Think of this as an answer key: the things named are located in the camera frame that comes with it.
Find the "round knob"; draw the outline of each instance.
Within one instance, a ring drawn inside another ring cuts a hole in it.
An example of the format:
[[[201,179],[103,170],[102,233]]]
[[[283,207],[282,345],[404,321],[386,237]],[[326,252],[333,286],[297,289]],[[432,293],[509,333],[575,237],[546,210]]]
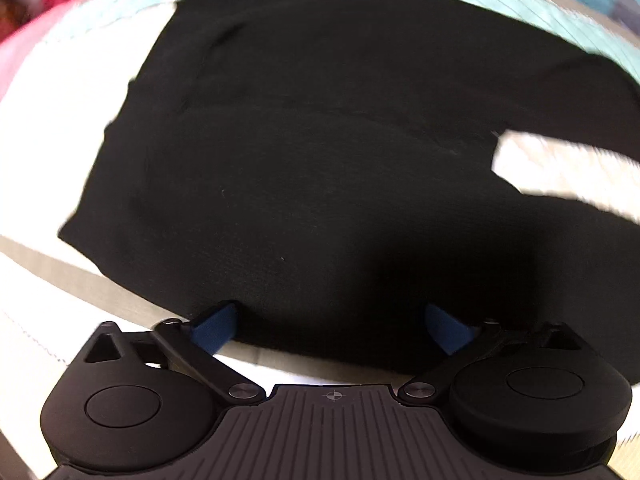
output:
[[[436,389],[429,383],[411,383],[404,387],[404,392],[415,399],[426,399],[431,397]]]
[[[596,354],[537,349],[468,365],[452,382],[449,401],[479,442],[559,456],[615,436],[631,395],[624,377]]]
[[[107,428],[130,428],[152,418],[160,409],[158,394],[142,386],[112,386],[93,395],[85,412]]]
[[[239,383],[229,388],[229,395],[235,399],[253,399],[260,393],[260,388],[255,384]]]

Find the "white bedsheet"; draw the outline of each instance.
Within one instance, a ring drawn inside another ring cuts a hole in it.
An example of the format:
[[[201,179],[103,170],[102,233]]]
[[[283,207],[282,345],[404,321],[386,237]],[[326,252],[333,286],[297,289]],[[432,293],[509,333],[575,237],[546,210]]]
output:
[[[38,44],[0,101],[0,234],[100,274],[57,238],[75,210],[129,81],[173,4],[142,10],[66,41]]]

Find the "black cloth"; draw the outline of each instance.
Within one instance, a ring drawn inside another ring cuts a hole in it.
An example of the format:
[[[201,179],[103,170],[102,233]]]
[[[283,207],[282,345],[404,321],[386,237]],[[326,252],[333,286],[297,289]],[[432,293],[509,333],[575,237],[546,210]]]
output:
[[[640,160],[613,62],[456,0],[185,0],[60,237],[238,339],[414,373],[422,308],[510,328],[565,320],[640,380],[640,226],[523,196],[505,128]]]

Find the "black plastic device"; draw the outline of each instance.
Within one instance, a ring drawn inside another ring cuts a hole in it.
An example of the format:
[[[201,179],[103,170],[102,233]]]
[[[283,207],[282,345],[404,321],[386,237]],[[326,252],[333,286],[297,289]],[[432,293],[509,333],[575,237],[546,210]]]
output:
[[[202,343],[198,327],[214,333],[233,308],[151,332],[101,324],[43,406],[49,480],[619,478],[606,464],[630,385],[566,325],[486,322],[397,395],[287,384],[268,397]]]

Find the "gray surface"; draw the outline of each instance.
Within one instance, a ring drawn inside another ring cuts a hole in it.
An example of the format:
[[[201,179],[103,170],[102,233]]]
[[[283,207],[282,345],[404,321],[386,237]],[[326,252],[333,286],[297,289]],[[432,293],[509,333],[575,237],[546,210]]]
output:
[[[68,292],[72,296],[92,304],[109,314],[146,328],[175,317],[173,312],[136,296],[104,276],[92,274],[66,262],[30,249],[10,238],[0,235],[0,253],[51,285]],[[230,341],[219,352],[220,355],[274,368],[304,377],[319,378],[341,384],[390,383],[399,388],[411,376],[388,370],[376,370],[347,363],[339,363],[321,358],[289,354],[277,350]]]
[[[49,480],[98,480],[60,468]],[[472,455],[433,408],[408,408],[386,386],[281,386],[229,410],[199,449],[136,480],[524,480]],[[603,467],[567,480],[613,480]]]
[[[0,480],[33,480],[35,476],[0,433]]]

